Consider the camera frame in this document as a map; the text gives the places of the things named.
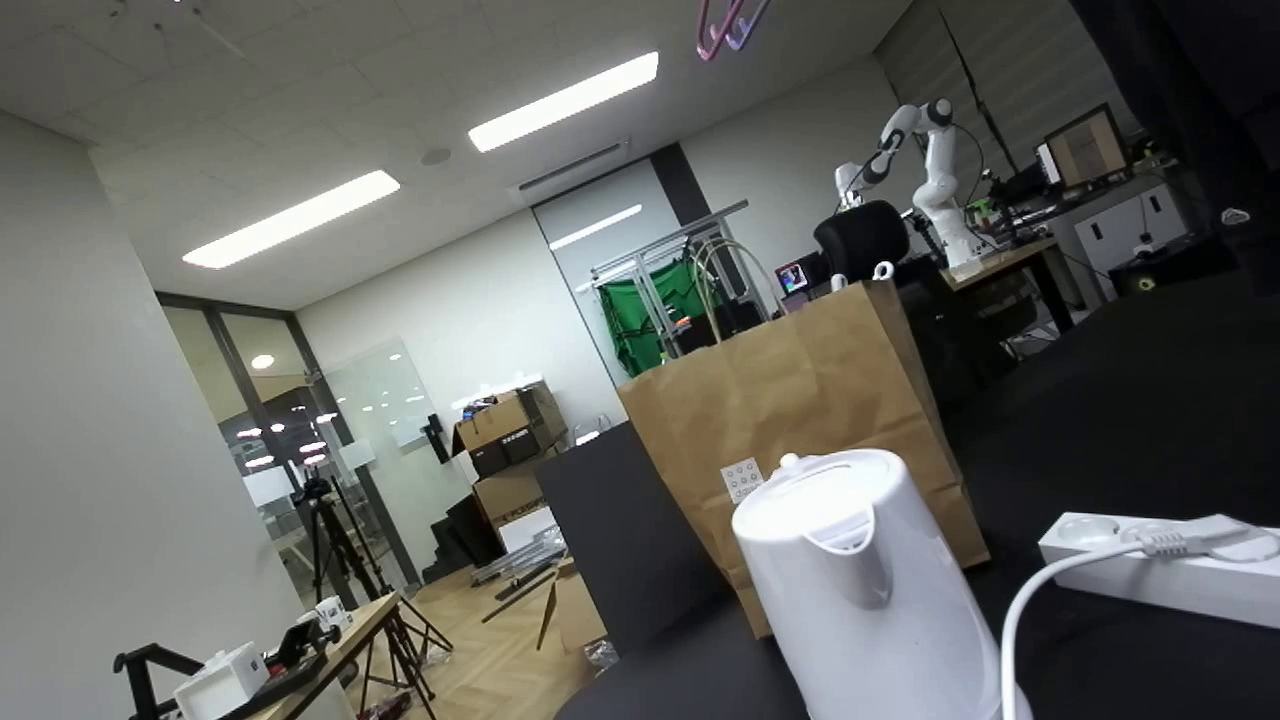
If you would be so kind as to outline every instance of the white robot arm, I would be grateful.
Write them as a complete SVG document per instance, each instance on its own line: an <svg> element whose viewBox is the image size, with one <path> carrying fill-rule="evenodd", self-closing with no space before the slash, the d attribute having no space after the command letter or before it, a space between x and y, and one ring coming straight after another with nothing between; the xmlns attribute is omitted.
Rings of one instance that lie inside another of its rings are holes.
<svg viewBox="0 0 1280 720"><path fill-rule="evenodd" d="M967 231L963 210L957 208L957 124L949 98L901 103L880 133L880 146L866 162L836 168L841 208L855 208L862 195L894 171L894 154L910 135L929 140L923 184L911 193L911 208L929 216L937 239L944 243L949 266L967 277L982 265L982 239Z"/></svg>

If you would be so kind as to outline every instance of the brown paper bag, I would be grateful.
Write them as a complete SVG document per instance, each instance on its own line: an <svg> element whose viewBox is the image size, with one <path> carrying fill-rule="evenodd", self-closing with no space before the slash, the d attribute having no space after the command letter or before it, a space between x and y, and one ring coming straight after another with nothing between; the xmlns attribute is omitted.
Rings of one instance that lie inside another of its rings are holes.
<svg viewBox="0 0 1280 720"><path fill-rule="evenodd" d="M770 637L770 621L731 537L731 487L771 475L786 450L903 454L951 557L963 568L987 558L894 285L854 285L795 317L673 361L624 388L624 403L756 637Z"/></svg>

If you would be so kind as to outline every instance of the white electric kettle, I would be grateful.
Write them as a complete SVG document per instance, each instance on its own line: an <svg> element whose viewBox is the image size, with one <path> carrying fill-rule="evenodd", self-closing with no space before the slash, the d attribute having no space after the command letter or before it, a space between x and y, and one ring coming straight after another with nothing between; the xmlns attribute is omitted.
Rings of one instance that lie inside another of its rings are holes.
<svg viewBox="0 0 1280 720"><path fill-rule="evenodd" d="M814 720L1001 714L994 632L901 454L786 454L731 530Z"/></svg>

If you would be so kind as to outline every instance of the ceiling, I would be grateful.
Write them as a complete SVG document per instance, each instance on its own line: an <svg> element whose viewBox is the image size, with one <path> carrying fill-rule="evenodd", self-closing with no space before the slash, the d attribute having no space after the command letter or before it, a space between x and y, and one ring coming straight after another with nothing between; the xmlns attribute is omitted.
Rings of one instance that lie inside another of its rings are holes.
<svg viewBox="0 0 1280 720"><path fill-rule="evenodd" d="M306 306L514 216L525 181L624 142L593 171L615 168L870 56L910 0L771 0L747 50L718 65L692 56L698 9L4 0L0 109L92 146L158 286ZM490 154L470 142L473 124L648 48L655 84ZM368 168L404 193L224 270L181 258Z"/></svg>

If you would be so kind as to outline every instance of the computer monitor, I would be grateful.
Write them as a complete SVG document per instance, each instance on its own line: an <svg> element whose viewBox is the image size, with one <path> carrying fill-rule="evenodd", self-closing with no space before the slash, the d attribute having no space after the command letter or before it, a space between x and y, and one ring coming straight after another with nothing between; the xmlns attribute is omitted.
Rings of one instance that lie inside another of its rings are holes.
<svg viewBox="0 0 1280 720"><path fill-rule="evenodd" d="M1041 162L1051 162L1044 174L1058 174L1069 193L1130 174L1130 154L1107 103L1050 133L1044 146Z"/></svg>

